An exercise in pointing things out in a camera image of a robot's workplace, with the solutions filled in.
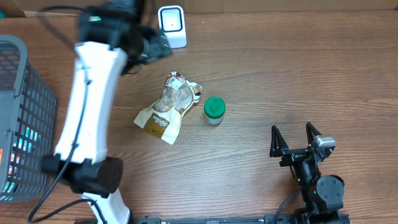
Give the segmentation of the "brown white snack pouch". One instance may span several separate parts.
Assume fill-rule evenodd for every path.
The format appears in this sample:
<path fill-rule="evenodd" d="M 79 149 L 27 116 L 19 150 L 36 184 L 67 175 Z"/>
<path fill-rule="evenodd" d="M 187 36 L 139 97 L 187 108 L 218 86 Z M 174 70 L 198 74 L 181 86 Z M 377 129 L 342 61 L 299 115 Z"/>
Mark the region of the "brown white snack pouch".
<path fill-rule="evenodd" d="M 134 123 L 147 133 L 173 144 L 182 120 L 190 108 L 200 101 L 202 86 L 188 81 L 178 72 L 170 72 L 162 96 L 141 110 Z"/>

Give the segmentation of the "green lid jar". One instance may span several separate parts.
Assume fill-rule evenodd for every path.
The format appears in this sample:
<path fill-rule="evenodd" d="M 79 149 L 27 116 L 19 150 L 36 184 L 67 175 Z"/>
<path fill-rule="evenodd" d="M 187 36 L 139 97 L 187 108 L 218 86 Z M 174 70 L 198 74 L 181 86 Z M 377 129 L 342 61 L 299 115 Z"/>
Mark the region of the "green lid jar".
<path fill-rule="evenodd" d="M 208 124 L 220 124 L 223 121 L 225 111 L 225 102 L 220 97 L 212 96 L 206 100 L 204 105 L 204 115 Z"/>

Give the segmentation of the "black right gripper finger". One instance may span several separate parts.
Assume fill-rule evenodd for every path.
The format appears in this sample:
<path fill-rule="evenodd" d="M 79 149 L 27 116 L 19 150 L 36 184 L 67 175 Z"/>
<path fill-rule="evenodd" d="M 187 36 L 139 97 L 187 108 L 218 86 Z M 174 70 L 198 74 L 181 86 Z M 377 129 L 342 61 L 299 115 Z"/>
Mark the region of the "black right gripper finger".
<path fill-rule="evenodd" d="M 289 150 L 289 147 L 276 125 L 271 127 L 271 131 L 272 137 L 269 156 L 282 157 Z"/>
<path fill-rule="evenodd" d="M 316 136 L 321 135 L 321 133 L 313 126 L 311 122 L 306 124 L 307 141 L 309 145 L 312 145 L 313 140 Z"/>

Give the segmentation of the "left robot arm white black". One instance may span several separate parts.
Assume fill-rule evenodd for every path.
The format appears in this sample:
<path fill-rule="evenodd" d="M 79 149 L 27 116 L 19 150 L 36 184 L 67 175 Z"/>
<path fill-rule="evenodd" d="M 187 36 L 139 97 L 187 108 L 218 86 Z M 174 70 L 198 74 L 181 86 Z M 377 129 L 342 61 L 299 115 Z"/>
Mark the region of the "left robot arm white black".
<path fill-rule="evenodd" d="M 96 223 L 129 223 L 119 185 L 123 161 L 107 155 L 106 137 L 119 78 L 138 65 L 168 57 L 164 31 L 142 23 L 144 1 L 109 1 L 81 9 L 67 117 L 52 155 L 40 170 L 80 194 Z"/>

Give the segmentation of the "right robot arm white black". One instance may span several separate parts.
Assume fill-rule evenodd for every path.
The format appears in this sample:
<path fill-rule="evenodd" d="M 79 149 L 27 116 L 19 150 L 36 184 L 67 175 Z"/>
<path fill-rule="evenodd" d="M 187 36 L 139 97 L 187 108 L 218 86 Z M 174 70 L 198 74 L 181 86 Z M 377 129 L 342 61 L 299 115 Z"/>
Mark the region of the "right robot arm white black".
<path fill-rule="evenodd" d="M 323 135 L 310 122 L 306 124 L 308 146 L 289 149 L 277 126 L 271 127 L 270 157 L 279 157 L 281 167 L 289 167 L 298 183 L 298 190 L 289 195 L 278 207 L 273 217 L 264 217 L 271 223 L 349 223 L 349 216 L 340 214 L 343 208 L 344 180 L 337 175 L 322 176 L 319 163 L 334 151 L 336 142 Z M 280 213 L 287 202 L 301 194 L 304 207 L 293 214 Z"/>

